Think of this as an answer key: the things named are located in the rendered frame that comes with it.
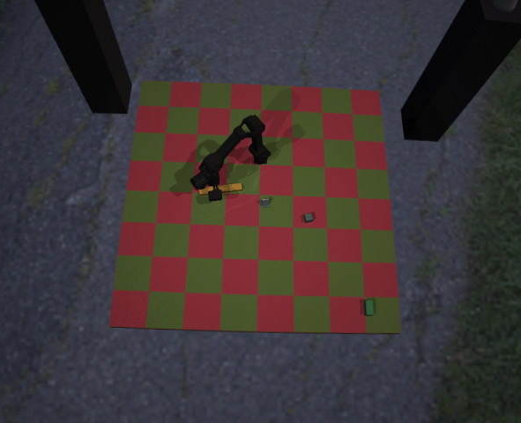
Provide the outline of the orange bar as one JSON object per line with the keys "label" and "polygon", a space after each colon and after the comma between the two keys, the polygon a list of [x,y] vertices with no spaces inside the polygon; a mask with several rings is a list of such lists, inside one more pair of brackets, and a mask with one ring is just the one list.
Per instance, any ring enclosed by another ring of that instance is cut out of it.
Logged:
{"label": "orange bar", "polygon": [[[240,190],[242,190],[242,184],[236,183],[236,184],[220,185],[220,186],[218,186],[218,189],[221,189],[221,193],[240,191]],[[212,190],[213,190],[213,187],[205,187],[205,189],[199,190],[199,195],[200,196],[208,195],[208,191],[212,191]]]}

